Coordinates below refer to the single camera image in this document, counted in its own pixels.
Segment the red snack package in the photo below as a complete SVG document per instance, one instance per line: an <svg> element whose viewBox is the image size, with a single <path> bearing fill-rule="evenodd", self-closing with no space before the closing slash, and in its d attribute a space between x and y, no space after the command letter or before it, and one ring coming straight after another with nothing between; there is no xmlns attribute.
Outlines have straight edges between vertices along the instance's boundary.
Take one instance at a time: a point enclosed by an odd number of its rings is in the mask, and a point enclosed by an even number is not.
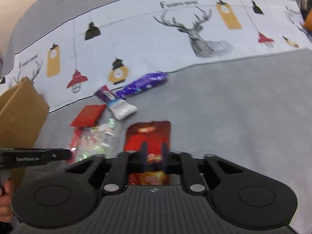
<svg viewBox="0 0 312 234"><path fill-rule="evenodd" d="M143 142L147 143L147 163L162 161L162 144L170 148L169 121L137 123L128 128L124 151L139 151ZM129 185L166 185L168 175L163 171L134 173L129 175Z"/></svg>
<svg viewBox="0 0 312 234"><path fill-rule="evenodd" d="M77 145L81 136L83 128L76 127L74 130L73 138L71 139L71 143L69 144L69 149L72 152L71 159L66 160L66 163L73 163L76 156Z"/></svg>
<svg viewBox="0 0 312 234"><path fill-rule="evenodd" d="M94 127L105 107L106 105L86 105L70 126L81 128Z"/></svg>

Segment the yellow tag print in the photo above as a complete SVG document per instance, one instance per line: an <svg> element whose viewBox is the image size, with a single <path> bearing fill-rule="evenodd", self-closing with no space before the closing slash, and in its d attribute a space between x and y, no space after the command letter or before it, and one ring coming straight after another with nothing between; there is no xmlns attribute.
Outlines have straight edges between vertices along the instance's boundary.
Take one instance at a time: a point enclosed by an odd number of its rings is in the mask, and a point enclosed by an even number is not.
<svg viewBox="0 0 312 234"><path fill-rule="evenodd" d="M216 4L216 8L228 29L236 30L242 28L234 12L232 11L231 5L219 0Z"/></svg>
<svg viewBox="0 0 312 234"><path fill-rule="evenodd" d="M122 60L117 59L113 62L113 68L108 75L108 80L112 84L121 83L127 79L129 69L122 64Z"/></svg>
<svg viewBox="0 0 312 234"><path fill-rule="evenodd" d="M48 52L46 65L46 77L52 77L60 73L60 46L53 44Z"/></svg>

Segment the toothpaste tube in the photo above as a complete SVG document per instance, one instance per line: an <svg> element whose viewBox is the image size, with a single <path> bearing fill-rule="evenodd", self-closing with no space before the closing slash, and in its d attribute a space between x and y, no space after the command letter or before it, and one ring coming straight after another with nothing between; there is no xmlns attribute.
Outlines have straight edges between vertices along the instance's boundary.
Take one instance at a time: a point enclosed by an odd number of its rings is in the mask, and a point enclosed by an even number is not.
<svg viewBox="0 0 312 234"><path fill-rule="evenodd" d="M106 103L108 109L112 111L118 120L122 120L137 111L137 108L134 105L131 105L122 98L117 97L107 88L106 85L99 89L94 95Z"/></svg>
<svg viewBox="0 0 312 234"><path fill-rule="evenodd" d="M130 95L138 94L160 84L167 79L167 76L168 75L166 73L161 71L146 74L125 86L122 90L117 91L116 95L120 98L126 98Z"/></svg>

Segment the human hand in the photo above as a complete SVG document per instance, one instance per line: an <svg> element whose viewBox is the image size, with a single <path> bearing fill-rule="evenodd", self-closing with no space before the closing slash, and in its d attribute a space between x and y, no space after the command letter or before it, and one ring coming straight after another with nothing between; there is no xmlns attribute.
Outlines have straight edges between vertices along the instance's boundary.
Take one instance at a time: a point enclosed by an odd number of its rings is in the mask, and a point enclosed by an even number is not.
<svg viewBox="0 0 312 234"><path fill-rule="evenodd" d="M11 199L14 192L14 183L9 180L4 185L5 193L0 196L0 221L10 222L13 217Z"/></svg>

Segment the gray mat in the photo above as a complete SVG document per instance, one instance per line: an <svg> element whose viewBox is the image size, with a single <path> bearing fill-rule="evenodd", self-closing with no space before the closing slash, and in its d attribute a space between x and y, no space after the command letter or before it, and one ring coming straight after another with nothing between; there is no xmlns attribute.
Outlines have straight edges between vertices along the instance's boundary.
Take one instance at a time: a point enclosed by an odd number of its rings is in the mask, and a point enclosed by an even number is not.
<svg viewBox="0 0 312 234"><path fill-rule="evenodd" d="M138 112L124 121L117 150L133 123L169 120L172 150L213 153L290 186L298 198L291 226L311 234L311 61L312 51L300 50L173 73L129 99ZM99 103L90 98L49 114L35 146L67 148L70 122L84 105ZM109 116L106 110L102 121Z"/></svg>

